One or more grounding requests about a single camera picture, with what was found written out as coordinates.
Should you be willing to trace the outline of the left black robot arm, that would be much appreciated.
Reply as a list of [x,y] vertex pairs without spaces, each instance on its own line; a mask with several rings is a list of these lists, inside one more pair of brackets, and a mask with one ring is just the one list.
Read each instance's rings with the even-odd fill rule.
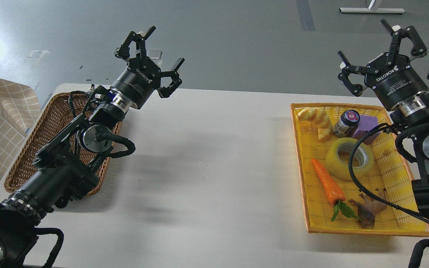
[[168,98],[181,85],[180,58],[170,71],[148,56],[146,32],[130,32],[114,55],[127,63],[109,89],[91,86],[81,114],[39,149],[33,160],[36,172],[18,190],[0,202],[0,268],[22,268],[28,253],[42,235],[55,235],[45,268],[51,268],[62,248],[64,234],[58,228],[39,228],[41,220],[80,200],[97,186],[98,169],[107,158],[133,154],[135,144],[114,132],[130,108],[141,109],[156,90]]

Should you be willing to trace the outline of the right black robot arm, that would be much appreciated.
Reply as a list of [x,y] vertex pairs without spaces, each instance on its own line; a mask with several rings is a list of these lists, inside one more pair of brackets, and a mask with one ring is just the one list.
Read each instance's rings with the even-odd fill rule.
[[[366,66],[352,65],[342,51],[339,80],[354,96],[371,88],[387,111],[393,124],[383,123],[372,128],[354,145],[348,160],[348,170],[360,192],[385,205],[400,210],[429,224],[429,89],[411,66],[411,61],[427,54],[427,48],[413,26],[391,26],[384,19],[380,24],[391,36],[389,50]],[[410,163],[416,163],[419,179],[412,180],[412,190],[418,212],[400,207],[376,196],[356,178],[352,161],[360,144],[374,133],[396,134],[395,147]],[[429,239],[415,244],[409,267],[418,268]]]

